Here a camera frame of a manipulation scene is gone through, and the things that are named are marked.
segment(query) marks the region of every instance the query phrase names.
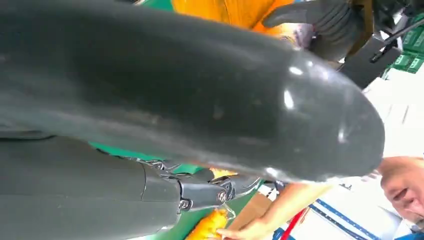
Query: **black cable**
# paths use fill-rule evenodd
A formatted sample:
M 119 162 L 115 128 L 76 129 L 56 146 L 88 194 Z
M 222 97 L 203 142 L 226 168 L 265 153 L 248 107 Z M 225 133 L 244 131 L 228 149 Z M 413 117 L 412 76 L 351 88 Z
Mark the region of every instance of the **black cable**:
M 417 28 L 421 25 L 424 24 L 424 18 L 417 21 L 414 24 L 411 24 L 397 32 L 395 32 L 392 36 L 388 37 L 386 40 L 384 40 L 384 45 L 387 46 L 389 45 L 391 42 L 395 41 L 397 38 L 401 37 L 402 35 L 406 34 L 407 32 L 411 31 L 414 28 Z

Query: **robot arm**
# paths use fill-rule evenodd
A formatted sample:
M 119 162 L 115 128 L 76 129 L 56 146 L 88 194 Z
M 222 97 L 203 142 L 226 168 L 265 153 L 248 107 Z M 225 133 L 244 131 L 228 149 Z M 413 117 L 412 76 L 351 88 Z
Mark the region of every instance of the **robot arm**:
M 2 121 L 266 179 L 380 164 L 361 90 L 278 39 L 113 0 L 2 1 L 0 29 Z

